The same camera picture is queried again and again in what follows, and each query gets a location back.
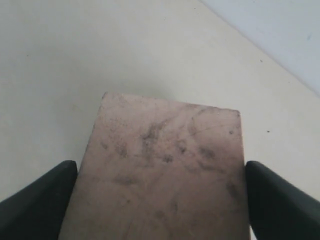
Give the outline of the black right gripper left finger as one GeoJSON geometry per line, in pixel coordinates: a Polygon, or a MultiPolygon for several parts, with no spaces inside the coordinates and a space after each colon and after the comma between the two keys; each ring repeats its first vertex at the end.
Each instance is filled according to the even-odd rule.
{"type": "Polygon", "coordinates": [[[78,176],[65,160],[0,203],[2,240],[56,240],[78,176]]]}

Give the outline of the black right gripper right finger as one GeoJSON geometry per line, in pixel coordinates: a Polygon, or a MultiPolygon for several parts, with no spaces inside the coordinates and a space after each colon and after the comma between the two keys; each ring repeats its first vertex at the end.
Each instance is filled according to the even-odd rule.
{"type": "Polygon", "coordinates": [[[258,240],[318,240],[320,203],[258,161],[245,165],[249,223],[258,240]]]}

